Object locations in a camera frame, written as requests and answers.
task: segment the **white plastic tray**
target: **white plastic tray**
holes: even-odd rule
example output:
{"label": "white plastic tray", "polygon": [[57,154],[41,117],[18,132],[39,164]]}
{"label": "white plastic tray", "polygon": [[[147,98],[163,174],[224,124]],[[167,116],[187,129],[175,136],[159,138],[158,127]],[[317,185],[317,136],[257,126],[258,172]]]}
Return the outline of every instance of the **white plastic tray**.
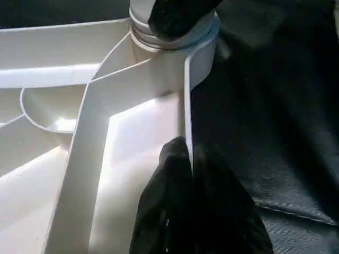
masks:
{"label": "white plastic tray", "polygon": [[128,253],[162,145],[184,135],[192,148],[190,90],[210,72],[218,18],[180,51],[129,25],[0,31],[0,253]]}

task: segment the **black fabric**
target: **black fabric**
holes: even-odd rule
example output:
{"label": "black fabric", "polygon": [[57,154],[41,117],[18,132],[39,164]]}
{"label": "black fabric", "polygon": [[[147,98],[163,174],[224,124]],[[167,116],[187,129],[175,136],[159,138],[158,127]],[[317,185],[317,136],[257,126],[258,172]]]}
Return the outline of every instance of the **black fabric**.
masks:
{"label": "black fabric", "polygon": [[194,148],[194,174],[184,138],[164,145],[143,191],[131,254],[273,254],[250,195],[212,146]]}
{"label": "black fabric", "polygon": [[129,0],[2,0],[0,29],[128,17]]}
{"label": "black fabric", "polygon": [[239,25],[234,15],[234,27],[229,3],[219,6],[216,61],[191,96],[194,140],[222,151],[260,208],[275,253],[339,253],[333,3],[255,2],[275,2],[284,18],[255,33],[250,17]]}

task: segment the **black nitrile glove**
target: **black nitrile glove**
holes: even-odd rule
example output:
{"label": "black nitrile glove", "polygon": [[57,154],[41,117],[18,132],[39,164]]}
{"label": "black nitrile glove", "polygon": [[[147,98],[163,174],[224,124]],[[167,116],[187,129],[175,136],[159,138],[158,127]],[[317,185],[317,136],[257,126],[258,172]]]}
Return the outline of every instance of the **black nitrile glove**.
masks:
{"label": "black nitrile glove", "polygon": [[156,0],[148,20],[152,32],[165,41],[187,34],[222,0]]}
{"label": "black nitrile glove", "polygon": [[272,254],[255,204],[221,155],[166,144],[139,203],[131,254]]}
{"label": "black nitrile glove", "polygon": [[184,138],[164,145],[141,195],[130,254],[194,254],[193,184]]}
{"label": "black nitrile glove", "polygon": [[206,14],[217,9],[221,35],[228,43],[250,48],[269,43],[286,19],[286,10],[270,1],[258,0],[156,0],[149,26],[153,34],[174,41],[187,34]]}

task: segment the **hand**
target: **hand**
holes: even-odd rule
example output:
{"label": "hand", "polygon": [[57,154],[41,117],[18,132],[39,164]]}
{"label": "hand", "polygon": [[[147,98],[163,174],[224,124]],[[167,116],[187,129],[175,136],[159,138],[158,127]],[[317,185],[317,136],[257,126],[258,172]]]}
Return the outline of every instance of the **hand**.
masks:
{"label": "hand", "polygon": [[220,2],[222,0],[156,0],[148,24],[158,38],[174,41],[187,34]]}
{"label": "hand", "polygon": [[164,145],[139,203],[131,254],[272,254],[255,204],[218,152]]}

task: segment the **cylindrical plastic post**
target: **cylindrical plastic post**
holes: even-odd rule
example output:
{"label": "cylindrical plastic post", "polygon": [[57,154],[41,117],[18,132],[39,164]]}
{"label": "cylindrical plastic post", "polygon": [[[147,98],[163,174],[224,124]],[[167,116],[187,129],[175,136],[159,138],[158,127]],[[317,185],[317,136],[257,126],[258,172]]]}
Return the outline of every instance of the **cylindrical plastic post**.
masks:
{"label": "cylindrical plastic post", "polygon": [[192,30],[175,41],[163,41],[152,33],[148,20],[156,0],[130,0],[130,16],[133,21],[134,37],[149,47],[178,50],[199,42],[211,30],[214,12],[203,17]]}

